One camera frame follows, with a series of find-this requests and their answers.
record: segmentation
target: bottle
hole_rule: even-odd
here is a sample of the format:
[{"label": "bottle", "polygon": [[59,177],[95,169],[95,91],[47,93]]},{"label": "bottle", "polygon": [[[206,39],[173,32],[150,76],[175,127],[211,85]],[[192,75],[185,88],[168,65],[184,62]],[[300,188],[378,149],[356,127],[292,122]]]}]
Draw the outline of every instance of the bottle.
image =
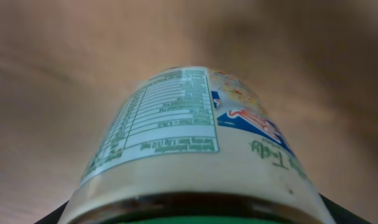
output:
[{"label": "bottle", "polygon": [[120,222],[334,220],[252,90],[175,67],[123,104],[59,220]]}]

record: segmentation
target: nutrition facts label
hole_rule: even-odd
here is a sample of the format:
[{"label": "nutrition facts label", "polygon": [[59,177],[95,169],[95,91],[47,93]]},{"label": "nutrition facts label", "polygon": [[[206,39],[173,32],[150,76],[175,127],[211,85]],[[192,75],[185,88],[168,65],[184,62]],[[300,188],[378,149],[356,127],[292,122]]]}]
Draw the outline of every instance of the nutrition facts label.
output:
[{"label": "nutrition facts label", "polygon": [[167,71],[149,81],[118,112],[80,185],[134,159],[219,151],[207,69]]}]

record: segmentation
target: product label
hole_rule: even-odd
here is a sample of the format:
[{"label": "product label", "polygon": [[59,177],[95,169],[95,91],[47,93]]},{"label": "product label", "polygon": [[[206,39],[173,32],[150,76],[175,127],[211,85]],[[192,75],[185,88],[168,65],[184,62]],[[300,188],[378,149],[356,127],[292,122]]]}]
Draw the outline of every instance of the product label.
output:
[{"label": "product label", "polygon": [[218,126],[259,134],[295,157],[283,134],[269,119],[258,96],[248,87],[237,79],[210,70],[210,90]]},{"label": "product label", "polygon": [[125,162],[219,151],[208,70],[168,70],[131,95],[85,170],[80,186]]}]

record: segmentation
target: green lid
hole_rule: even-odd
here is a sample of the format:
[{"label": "green lid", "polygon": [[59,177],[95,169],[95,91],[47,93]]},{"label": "green lid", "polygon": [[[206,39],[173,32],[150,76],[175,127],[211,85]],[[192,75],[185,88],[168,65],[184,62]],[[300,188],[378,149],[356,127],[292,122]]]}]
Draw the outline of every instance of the green lid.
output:
[{"label": "green lid", "polygon": [[167,217],[155,218],[130,224],[281,224],[278,222],[259,220],[255,218],[234,217]]}]

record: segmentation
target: blurred background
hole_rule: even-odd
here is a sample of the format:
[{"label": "blurred background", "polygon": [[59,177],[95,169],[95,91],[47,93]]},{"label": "blurred background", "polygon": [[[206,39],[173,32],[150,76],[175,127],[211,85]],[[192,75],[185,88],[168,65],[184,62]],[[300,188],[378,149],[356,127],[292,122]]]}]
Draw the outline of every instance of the blurred background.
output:
[{"label": "blurred background", "polygon": [[253,87],[316,188],[378,223],[378,0],[0,0],[0,224],[66,202],[136,84]]}]

